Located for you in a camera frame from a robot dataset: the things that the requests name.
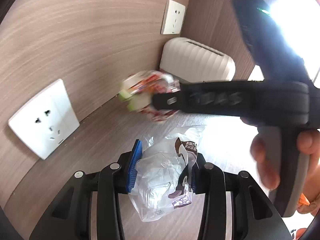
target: white wall socket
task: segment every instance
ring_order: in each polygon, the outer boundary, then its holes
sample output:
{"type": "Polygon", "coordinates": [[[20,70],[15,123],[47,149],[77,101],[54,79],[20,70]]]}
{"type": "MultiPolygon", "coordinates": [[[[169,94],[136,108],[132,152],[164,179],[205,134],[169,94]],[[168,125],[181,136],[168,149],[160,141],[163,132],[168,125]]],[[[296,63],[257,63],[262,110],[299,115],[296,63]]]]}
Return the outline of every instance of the white wall socket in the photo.
{"type": "Polygon", "coordinates": [[[47,158],[80,125],[62,79],[30,99],[8,124],[42,159],[47,158]]]}
{"type": "Polygon", "coordinates": [[[167,0],[161,34],[179,34],[181,32],[186,7],[172,0],[167,0]]]}

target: wood grain panel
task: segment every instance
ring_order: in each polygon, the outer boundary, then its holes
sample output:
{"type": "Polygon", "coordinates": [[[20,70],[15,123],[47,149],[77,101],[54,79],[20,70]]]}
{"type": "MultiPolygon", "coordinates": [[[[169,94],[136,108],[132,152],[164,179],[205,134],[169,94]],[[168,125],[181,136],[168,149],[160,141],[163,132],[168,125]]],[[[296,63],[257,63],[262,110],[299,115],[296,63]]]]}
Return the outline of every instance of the wood grain panel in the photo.
{"type": "MultiPolygon", "coordinates": [[[[84,119],[75,133],[45,161],[39,160],[32,167],[11,195],[4,211],[17,231],[28,239],[44,210],[75,171],[100,171],[117,161],[121,153],[131,150],[136,138],[142,140],[145,148],[148,138],[153,137],[157,142],[175,127],[199,124],[207,125],[199,144],[199,152],[206,161],[236,174],[247,170],[258,180],[255,162],[249,154],[251,141],[257,134],[256,127],[242,123],[238,117],[183,113],[164,124],[156,124],[142,114],[129,113],[126,104],[115,97],[84,119]]],[[[190,206],[158,221],[144,223],[129,197],[120,195],[126,240],[196,239],[203,199],[203,195],[193,195],[190,206]]]]}
{"type": "Polygon", "coordinates": [[[181,36],[226,53],[236,64],[234,79],[247,80],[255,63],[242,41],[230,1],[189,0],[181,36]]]}
{"type": "MultiPolygon", "coordinates": [[[[176,0],[184,5],[188,0],[176,0]]],[[[32,96],[62,78],[79,120],[121,79],[158,67],[166,0],[16,0],[0,25],[0,205],[36,162],[7,126],[32,96]]]]}

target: black handheld device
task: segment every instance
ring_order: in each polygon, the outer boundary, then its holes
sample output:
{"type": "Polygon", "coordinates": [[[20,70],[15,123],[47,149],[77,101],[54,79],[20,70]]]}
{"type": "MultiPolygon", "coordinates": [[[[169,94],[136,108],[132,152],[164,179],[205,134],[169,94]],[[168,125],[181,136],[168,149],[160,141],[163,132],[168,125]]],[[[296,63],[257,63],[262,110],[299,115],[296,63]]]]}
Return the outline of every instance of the black handheld device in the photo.
{"type": "Polygon", "coordinates": [[[154,95],[152,104],[156,109],[241,116],[257,124],[267,159],[281,179],[269,198],[282,217],[289,217],[309,165],[309,156],[300,154],[296,140],[301,131],[320,128],[320,91],[263,0],[233,0],[233,6],[243,40],[265,80],[182,84],[179,92],[154,95]]]}

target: round bolt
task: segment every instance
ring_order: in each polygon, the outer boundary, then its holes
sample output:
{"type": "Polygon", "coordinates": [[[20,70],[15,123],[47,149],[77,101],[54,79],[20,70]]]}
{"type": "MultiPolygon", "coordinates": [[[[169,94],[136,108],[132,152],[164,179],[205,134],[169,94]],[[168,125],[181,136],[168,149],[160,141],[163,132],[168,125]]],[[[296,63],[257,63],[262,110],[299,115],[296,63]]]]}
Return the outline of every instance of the round bolt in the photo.
{"type": "Polygon", "coordinates": [[[83,172],[82,171],[77,171],[76,173],[75,173],[75,177],[76,178],[81,178],[83,176],[83,172]]]}
{"type": "Polygon", "coordinates": [[[207,170],[211,170],[213,169],[214,165],[212,163],[205,163],[204,164],[204,167],[207,169],[207,170]]]}
{"type": "Polygon", "coordinates": [[[243,178],[248,178],[249,177],[249,173],[246,172],[246,171],[241,171],[240,172],[240,176],[243,177],[243,178]]]}
{"type": "Polygon", "coordinates": [[[119,167],[120,167],[119,163],[112,163],[112,164],[110,165],[110,168],[111,168],[112,170],[117,170],[117,169],[119,169],[119,167]]]}

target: clear plastic packaging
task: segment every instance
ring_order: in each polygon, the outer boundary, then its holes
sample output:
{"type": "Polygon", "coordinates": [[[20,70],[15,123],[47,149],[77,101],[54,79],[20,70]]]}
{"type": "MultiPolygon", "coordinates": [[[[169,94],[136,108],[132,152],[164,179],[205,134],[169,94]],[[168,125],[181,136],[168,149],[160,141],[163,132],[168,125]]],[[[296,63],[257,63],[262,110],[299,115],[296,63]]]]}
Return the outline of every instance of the clear plastic packaging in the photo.
{"type": "Polygon", "coordinates": [[[143,222],[158,220],[191,204],[191,169],[204,128],[175,128],[137,161],[137,179],[129,197],[143,222]]]}

